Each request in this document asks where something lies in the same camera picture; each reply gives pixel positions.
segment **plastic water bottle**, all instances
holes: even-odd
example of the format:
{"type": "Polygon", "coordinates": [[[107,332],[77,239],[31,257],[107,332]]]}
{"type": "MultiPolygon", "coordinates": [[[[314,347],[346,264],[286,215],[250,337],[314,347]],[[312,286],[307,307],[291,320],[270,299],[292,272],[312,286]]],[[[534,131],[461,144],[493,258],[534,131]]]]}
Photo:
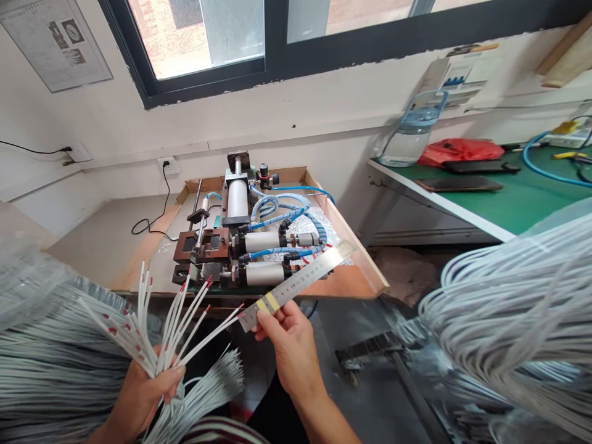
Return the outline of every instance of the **plastic water bottle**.
{"type": "Polygon", "coordinates": [[[414,165],[430,141],[432,125],[438,121],[447,100],[448,92],[442,90],[420,92],[415,96],[409,103],[399,127],[382,150],[378,162],[395,168],[414,165]],[[411,109],[416,105],[419,97],[426,94],[435,97],[437,93],[442,93],[442,100],[437,105],[428,101],[422,107],[411,109]]]}

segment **black phone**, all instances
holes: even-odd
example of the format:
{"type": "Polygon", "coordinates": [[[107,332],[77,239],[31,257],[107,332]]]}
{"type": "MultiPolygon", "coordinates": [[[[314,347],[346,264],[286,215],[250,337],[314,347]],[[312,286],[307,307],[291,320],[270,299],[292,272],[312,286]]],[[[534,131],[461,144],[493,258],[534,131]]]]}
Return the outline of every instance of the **black phone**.
{"type": "Polygon", "coordinates": [[[475,173],[513,173],[521,170],[520,167],[512,165],[505,160],[455,160],[442,162],[442,166],[454,174],[475,174],[475,173]]]}
{"type": "Polygon", "coordinates": [[[418,179],[415,182],[431,192],[495,191],[504,187],[501,183],[483,176],[418,179]]]}

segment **person's left hand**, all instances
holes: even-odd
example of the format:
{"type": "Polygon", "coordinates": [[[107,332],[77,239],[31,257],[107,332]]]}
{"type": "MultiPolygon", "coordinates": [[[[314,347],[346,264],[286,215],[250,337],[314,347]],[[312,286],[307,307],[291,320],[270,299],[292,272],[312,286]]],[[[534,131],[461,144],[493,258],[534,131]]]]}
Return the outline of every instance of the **person's left hand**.
{"type": "MultiPolygon", "coordinates": [[[[157,355],[160,349],[160,345],[154,347],[157,355]]],[[[173,367],[151,379],[135,360],[132,361],[115,407],[101,426],[102,430],[98,430],[103,436],[101,441],[134,442],[154,419],[160,399],[164,397],[165,404],[169,404],[175,397],[183,375],[185,367],[173,367]]]]}

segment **power outlet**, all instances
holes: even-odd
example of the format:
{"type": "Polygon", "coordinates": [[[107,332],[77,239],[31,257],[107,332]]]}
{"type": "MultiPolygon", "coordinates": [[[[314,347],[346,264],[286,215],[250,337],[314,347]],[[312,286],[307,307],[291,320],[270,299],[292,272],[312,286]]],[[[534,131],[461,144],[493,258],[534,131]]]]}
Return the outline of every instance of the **power outlet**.
{"type": "Polygon", "coordinates": [[[72,151],[66,151],[66,153],[74,162],[85,162],[93,159],[86,147],[82,145],[82,142],[73,142],[69,146],[72,148],[72,151]]]}
{"type": "Polygon", "coordinates": [[[165,166],[165,175],[171,174],[179,174],[181,172],[181,167],[179,166],[179,162],[174,157],[161,157],[158,160],[158,164],[162,168],[162,164],[168,162],[168,165],[165,166]]]}

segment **paper document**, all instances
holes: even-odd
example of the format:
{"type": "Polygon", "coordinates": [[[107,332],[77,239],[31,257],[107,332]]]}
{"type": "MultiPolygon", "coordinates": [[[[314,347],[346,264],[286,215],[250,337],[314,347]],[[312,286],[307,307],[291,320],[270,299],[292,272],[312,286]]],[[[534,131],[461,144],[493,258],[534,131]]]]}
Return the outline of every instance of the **paper document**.
{"type": "Polygon", "coordinates": [[[0,23],[52,93],[113,78],[75,0],[3,0],[0,23]]]}

